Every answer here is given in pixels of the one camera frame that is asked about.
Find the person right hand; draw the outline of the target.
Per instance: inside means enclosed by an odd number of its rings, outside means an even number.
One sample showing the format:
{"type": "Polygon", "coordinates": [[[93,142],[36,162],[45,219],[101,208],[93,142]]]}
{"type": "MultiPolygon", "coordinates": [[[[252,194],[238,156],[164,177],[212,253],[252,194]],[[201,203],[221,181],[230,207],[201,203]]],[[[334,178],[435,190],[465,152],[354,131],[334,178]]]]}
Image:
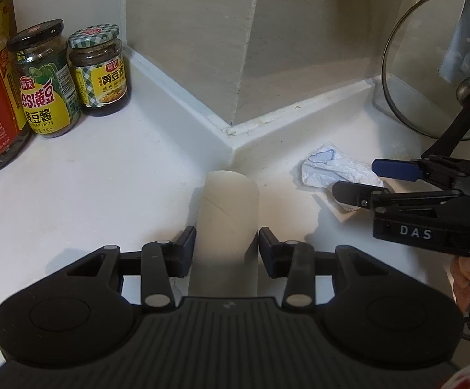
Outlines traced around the person right hand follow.
{"type": "Polygon", "coordinates": [[[470,304],[470,257],[455,256],[450,264],[450,273],[456,304],[466,312],[470,304]]]}

